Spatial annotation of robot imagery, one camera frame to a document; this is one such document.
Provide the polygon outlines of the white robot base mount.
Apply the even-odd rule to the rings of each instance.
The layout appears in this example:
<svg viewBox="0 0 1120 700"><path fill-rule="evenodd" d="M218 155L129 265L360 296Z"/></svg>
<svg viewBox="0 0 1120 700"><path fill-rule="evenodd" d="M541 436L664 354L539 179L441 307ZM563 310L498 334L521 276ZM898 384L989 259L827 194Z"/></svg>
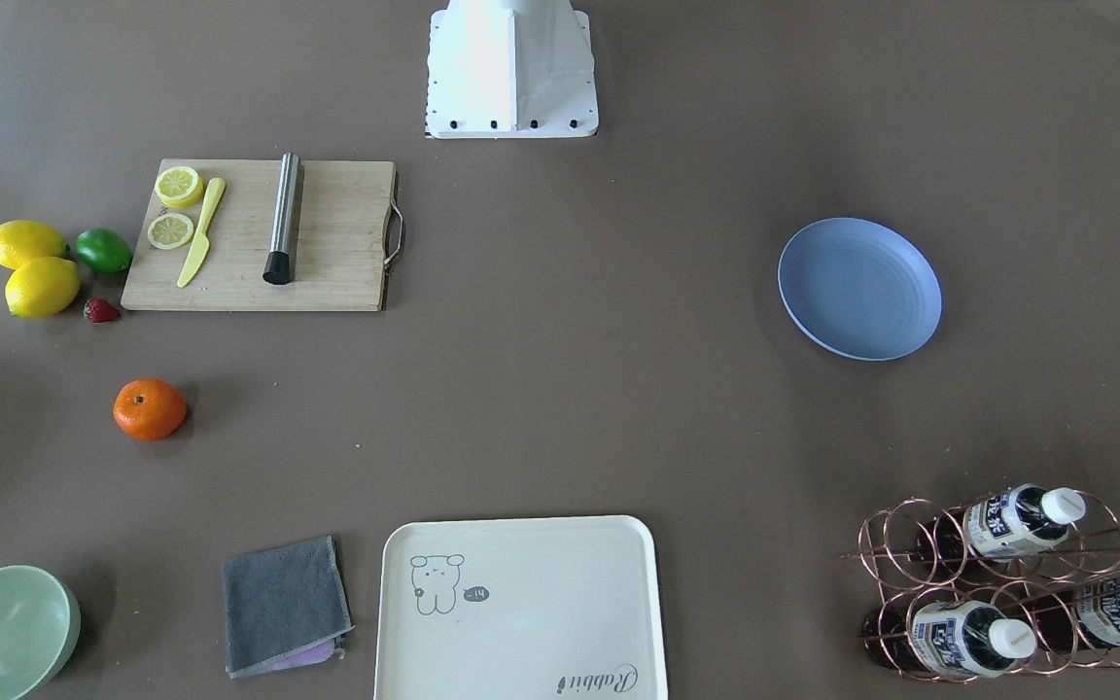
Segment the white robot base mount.
<svg viewBox="0 0 1120 700"><path fill-rule="evenodd" d="M427 137L599 131L590 17L569 1L450 1L431 13L427 67Z"/></svg>

